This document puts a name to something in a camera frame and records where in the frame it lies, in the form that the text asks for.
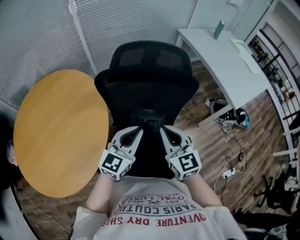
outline white blinds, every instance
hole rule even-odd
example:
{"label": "white blinds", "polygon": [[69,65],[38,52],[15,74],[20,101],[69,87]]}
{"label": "white blinds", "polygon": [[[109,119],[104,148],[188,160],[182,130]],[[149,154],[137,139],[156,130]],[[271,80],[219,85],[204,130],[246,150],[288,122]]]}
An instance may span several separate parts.
{"label": "white blinds", "polygon": [[18,109],[38,80],[60,69],[92,75],[68,1],[0,1],[0,99]]}
{"label": "white blinds", "polygon": [[75,0],[82,31],[97,71],[109,67],[114,50],[137,40],[174,44],[196,0]]}
{"label": "white blinds", "polygon": [[[83,36],[100,72],[114,50],[136,40],[175,43],[196,0],[75,0]],[[93,75],[68,0],[0,1],[0,100],[18,109],[32,86],[60,69]]]}

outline cable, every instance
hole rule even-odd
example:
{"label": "cable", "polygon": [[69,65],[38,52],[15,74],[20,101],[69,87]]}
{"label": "cable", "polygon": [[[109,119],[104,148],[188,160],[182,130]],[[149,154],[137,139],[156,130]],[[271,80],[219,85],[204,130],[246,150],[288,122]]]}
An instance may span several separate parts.
{"label": "cable", "polygon": [[225,169],[225,167],[226,167],[227,163],[228,163],[228,162],[226,162],[226,163],[225,163],[224,167],[222,168],[222,170],[220,171],[220,173],[219,173],[219,175],[218,175],[218,177],[217,177],[217,180],[216,180],[216,182],[215,182],[215,186],[214,186],[214,192],[216,192],[216,185],[217,185],[217,181],[219,180],[219,177],[220,177],[220,175],[221,175],[222,171]]}
{"label": "cable", "polygon": [[227,176],[225,177],[225,184],[224,184],[224,187],[223,187],[223,189],[222,189],[222,193],[221,193],[221,200],[222,200],[222,204],[223,204],[223,206],[224,206],[224,202],[223,202],[223,193],[224,193],[224,190],[225,190],[226,184],[227,184]]}
{"label": "cable", "polygon": [[[235,158],[235,157],[236,157],[237,155],[239,155],[239,154],[240,154],[240,153],[235,154],[231,159]],[[225,169],[227,163],[229,163],[229,162],[231,161],[231,159],[226,160],[226,163],[225,163],[224,167],[223,167],[222,170],[220,171],[220,173],[219,173],[219,175],[218,175],[218,177],[217,177],[217,180],[216,180],[216,182],[215,182],[214,192],[216,191],[217,181],[219,180],[221,173],[222,173],[223,170]]]}
{"label": "cable", "polygon": [[[29,202],[37,209],[39,210],[41,213],[45,214],[42,210],[40,210],[36,205],[34,205],[32,203],[32,201],[29,199],[29,197],[20,189],[20,200],[21,200],[21,206],[22,206],[22,210],[24,212],[24,209],[23,209],[23,203],[22,203],[22,199],[21,199],[21,192],[25,195],[25,197],[29,200]],[[68,233],[71,233],[70,231],[68,231],[67,229],[65,229],[62,225],[60,225],[58,222],[56,222],[52,217],[50,217],[49,215],[45,214],[46,216],[48,216],[49,218],[51,218],[51,220],[53,222],[55,222],[57,225],[59,225],[63,230],[65,230],[66,232]]]}
{"label": "cable", "polygon": [[229,158],[228,156],[225,157],[226,162],[230,163],[231,165],[231,170],[233,170],[233,163],[231,162],[231,159],[227,160]]}
{"label": "cable", "polygon": [[240,147],[240,153],[243,152],[243,155],[244,155],[244,158],[243,158],[243,169],[242,169],[242,171],[236,171],[236,172],[238,172],[238,173],[243,173],[243,172],[245,171],[245,169],[246,169],[246,162],[247,162],[247,160],[246,160],[246,155],[245,155],[244,148],[242,147],[242,145],[239,143],[238,139],[236,138],[235,131],[234,131],[234,129],[233,129],[233,125],[230,126],[231,129],[232,129],[232,133],[233,133],[233,137],[232,137],[232,136],[230,136],[230,135],[228,134],[228,132],[224,131],[223,121],[220,121],[220,120],[219,120],[219,121],[217,121],[217,122],[219,123],[219,125],[220,125],[220,127],[221,127],[221,131],[222,131],[224,134],[226,134],[228,137],[230,137],[231,139],[234,139],[234,140],[236,141],[236,143],[239,145],[239,147]]}

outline white t-shirt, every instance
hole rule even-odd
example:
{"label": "white t-shirt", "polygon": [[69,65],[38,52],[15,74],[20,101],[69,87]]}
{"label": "white t-shirt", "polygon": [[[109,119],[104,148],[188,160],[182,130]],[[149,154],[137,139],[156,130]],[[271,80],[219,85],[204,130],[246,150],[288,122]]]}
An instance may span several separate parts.
{"label": "white t-shirt", "polygon": [[226,207],[202,208],[176,179],[125,176],[111,207],[110,217],[79,207],[71,240],[246,240]]}

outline office chair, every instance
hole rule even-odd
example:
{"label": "office chair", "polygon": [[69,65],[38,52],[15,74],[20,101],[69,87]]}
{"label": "office chair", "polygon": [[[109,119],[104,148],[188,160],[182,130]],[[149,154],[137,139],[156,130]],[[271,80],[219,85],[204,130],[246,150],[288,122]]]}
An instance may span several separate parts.
{"label": "office chair", "polygon": [[285,174],[281,173],[279,178],[275,180],[274,187],[271,188],[273,178],[270,178],[270,182],[268,183],[266,177],[263,175],[264,184],[266,189],[259,193],[254,194],[254,197],[258,197],[263,195],[263,199],[261,203],[257,204],[257,207],[260,208],[264,201],[267,199],[267,205],[269,208],[277,209],[282,208],[287,213],[290,213],[293,201],[295,199],[295,193],[298,191],[285,191]]}
{"label": "office chair", "polygon": [[163,42],[126,43],[116,49],[109,69],[96,76],[95,86],[112,114],[116,131],[143,127],[135,164],[127,174],[173,178],[159,129],[174,124],[199,87],[188,55]]}

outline round wooden table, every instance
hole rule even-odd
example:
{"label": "round wooden table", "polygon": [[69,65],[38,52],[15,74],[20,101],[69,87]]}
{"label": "round wooden table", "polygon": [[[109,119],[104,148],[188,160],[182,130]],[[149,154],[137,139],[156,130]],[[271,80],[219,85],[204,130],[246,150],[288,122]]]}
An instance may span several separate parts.
{"label": "round wooden table", "polygon": [[66,197],[94,176],[107,144],[108,110],[91,77],[54,72],[27,94],[14,129],[15,157],[38,192]]}

